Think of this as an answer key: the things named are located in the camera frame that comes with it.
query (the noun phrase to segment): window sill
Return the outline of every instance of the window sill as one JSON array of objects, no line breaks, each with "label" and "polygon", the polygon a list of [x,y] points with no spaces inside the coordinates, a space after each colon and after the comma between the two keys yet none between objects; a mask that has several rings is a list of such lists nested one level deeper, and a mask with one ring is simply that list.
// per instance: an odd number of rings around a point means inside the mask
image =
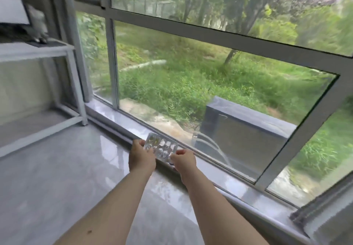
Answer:
[{"label": "window sill", "polygon": [[[93,122],[129,143],[132,143],[132,139],[146,139],[149,133],[157,132],[97,99],[87,103],[86,110]],[[296,210],[295,207],[276,201],[267,193],[254,189],[206,159],[196,157],[196,161],[197,167],[235,207],[260,218],[303,244],[312,244],[310,238],[289,219],[289,215]]]}]

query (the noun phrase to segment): glass pane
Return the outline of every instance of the glass pane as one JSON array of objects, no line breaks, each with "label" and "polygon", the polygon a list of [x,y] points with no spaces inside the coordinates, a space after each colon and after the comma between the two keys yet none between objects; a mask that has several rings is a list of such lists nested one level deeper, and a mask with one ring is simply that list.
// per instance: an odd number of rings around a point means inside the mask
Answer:
[{"label": "glass pane", "polygon": [[102,17],[84,12],[76,12],[76,16],[93,93],[111,103],[112,88],[105,20]]},{"label": "glass pane", "polygon": [[112,0],[140,14],[353,54],[352,0]]},{"label": "glass pane", "polygon": [[244,52],[223,64],[228,48],[115,25],[120,108],[249,180],[334,77]]},{"label": "glass pane", "polygon": [[303,206],[353,171],[353,96],[323,124],[268,190]]}]

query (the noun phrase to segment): tiled floor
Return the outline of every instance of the tiled floor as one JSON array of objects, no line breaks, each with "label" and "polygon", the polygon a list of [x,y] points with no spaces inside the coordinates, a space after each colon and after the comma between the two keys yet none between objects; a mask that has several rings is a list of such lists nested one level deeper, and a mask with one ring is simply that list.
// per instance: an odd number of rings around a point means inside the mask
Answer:
[{"label": "tiled floor", "polygon": [[[0,244],[51,245],[127,173],[128,149],[92,124],[0,158]],[[177,177],[157,168],[127,244],[203,244]]]}]

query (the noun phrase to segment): white window frame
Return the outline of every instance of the white window frame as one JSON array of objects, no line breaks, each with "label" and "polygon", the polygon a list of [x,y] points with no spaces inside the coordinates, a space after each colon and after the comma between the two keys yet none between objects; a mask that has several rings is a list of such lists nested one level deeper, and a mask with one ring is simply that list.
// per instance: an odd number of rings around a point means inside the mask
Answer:
[{"label": "white window frame", "polygon": [[[92,4],[92,2],[75,1],[74,8],[76,11],[97,15],[106,20],[106,37],[113,99],[112,107],[115,110],[119,110],[117,54],[115,52],[115,20],[336,74],[337,77],[331,82],[324,94],[308,112],[300,125],[298,125],[296,130],[292,133],[282,149],[276,154],[262,175],[252,183],[252,186],[260,191],[267,191],[267,187],[271,182],[298,154],[330,115],[333,114],[343,104],[344,100],[353,93],[352,57],[219,31],[148,15],[141,15],[125,10],[118,10],[112,8],[112,0],[100,0],[100,6]],[[219,166],[219,162],[215,162],[209,156],[200,153],[200,151],[198,151],[198,154],[201,154],[201,156],[208,160],[212,160],[215,165]],[[222,167],[231,171],[233,174],[239,175],[231,169],[228,169],[226,166]],[[268,193],[282,199],[280,196],[272,192]]]}]

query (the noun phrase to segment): green grass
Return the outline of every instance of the green grass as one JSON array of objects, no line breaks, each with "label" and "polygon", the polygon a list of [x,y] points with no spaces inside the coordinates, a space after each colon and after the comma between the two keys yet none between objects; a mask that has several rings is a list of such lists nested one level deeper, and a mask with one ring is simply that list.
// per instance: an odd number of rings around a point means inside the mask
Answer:
[{"label": "green grass", "polygon": [[[119,72],[120,99],[146,104],[179,123],[201,122],[215,95],[299,125],[332,78],[301,66],[238,52],[223,65],[229,49],[116,22],[118,68],[165,59]],[[110,94],[103,52],[99,83]],[[353,116],[336,112],[307,143],[290,168],[321,179],[352,153]]]}]

